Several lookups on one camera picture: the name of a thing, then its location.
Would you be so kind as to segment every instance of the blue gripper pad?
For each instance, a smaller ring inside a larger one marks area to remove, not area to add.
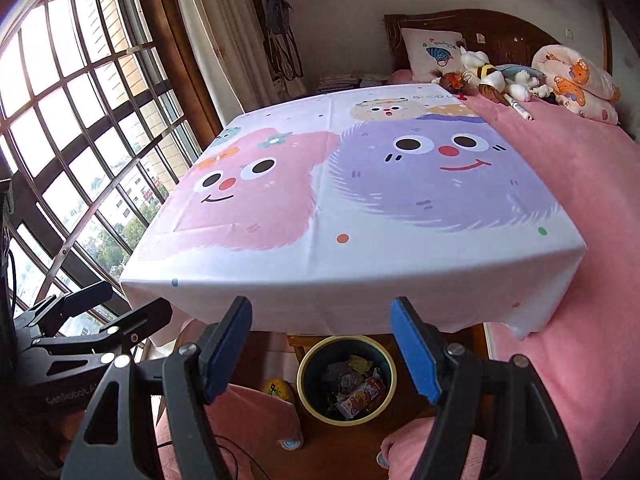
[[[207,404],[226,390],[251,330],[251,302],[236,297],[220,323],[209,325],[198,339],[198,368]]]
[[[436,405],[442,394],[438,381],[436,358],[420,333],[422,321],[406,298],[396,298],[391,304],[391,330],[418,393]]]

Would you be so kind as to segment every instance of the black pupil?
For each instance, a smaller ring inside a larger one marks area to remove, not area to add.
[[[453,142],[455,142],[459,146],[462,146],[463,148],[474,148],[478,144],[471,137],[465,136],[454,137]]]
[[[211,176],[208,176],[206,179],[204,179],[204,182],[202,183],[203,187],[209,187],[209,186],[213,186],[217,181],[220,180],[220,177],[222,175],[219,173],[215,173]]]
[[[262,162],[258,162],[251,171],[254,173],[264,173],[265,171],[270,170],[274,164],[274,160],[263,160]]]
[[[420,146],[420,141],[415,139],[400,139],[396,142],[396,148],[399,150],[407,150],[408,152],[417,150]]]

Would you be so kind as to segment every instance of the white tablecloth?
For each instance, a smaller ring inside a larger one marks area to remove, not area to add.
[[[235,119],[171,193],[122,273],[134,308],[174,305],[156,344],[217,322],[389,332],[396,296],[454,332],[542,329],[585,247],[498,133],[435,85],[368,88]]]

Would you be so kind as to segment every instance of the orange bear print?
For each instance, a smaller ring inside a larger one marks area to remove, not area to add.
[[[583,59],[579,59],[578,62],[569,70],[569,76],[574,80],[577,85],[585,85],[589,80],[589,65]]]
[[[620,88],[618,88],[616,85],[613,85],[613,97],[609,101],[611,101],[612,103],[617,103],[619,99]]]
[[[558,91],[564,97],[571,99],[571,101],[576,101],[580,106],[585,105],[586,101],[584,100],[584,92],[582,91],[582,88],[562,77],[556,76],[554,81],[556,82],[556,86],[558,86]]]

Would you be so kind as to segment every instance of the purple cartoon character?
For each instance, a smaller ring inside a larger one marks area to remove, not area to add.
[[[372,213],[460,231],[547,218],[557,203],[539,177],[480,117],[430,114],[356,124],[331,173]]]

